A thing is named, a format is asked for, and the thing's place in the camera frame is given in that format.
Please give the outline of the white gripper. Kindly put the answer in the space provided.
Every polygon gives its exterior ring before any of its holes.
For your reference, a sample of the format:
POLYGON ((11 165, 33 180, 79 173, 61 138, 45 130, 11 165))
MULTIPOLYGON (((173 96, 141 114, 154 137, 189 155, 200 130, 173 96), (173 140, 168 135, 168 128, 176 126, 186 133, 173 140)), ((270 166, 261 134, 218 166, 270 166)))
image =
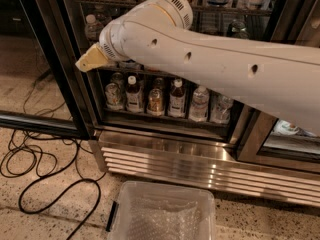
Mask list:
POLYGON ((93 44, 75 63, 76 67, 82 72, 88 72, 108 65, 109 58, 113 61, 127 61, 129 57, 122 52, 120 47, 118 36, 120 27, 121 21, 118 19, 109 22, 100 32, 100 45, 93 44))

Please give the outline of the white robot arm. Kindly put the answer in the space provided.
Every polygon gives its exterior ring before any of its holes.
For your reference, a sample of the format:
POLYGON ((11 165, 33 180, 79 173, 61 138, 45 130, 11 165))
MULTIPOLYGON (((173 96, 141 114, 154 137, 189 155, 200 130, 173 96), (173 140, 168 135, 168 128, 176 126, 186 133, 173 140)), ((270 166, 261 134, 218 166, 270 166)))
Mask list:
POLYGON ((187 0, 147 0, 111 21, 76 62, 164 71, 320 134, 320 49, 205 35, 190 30, 187 0))

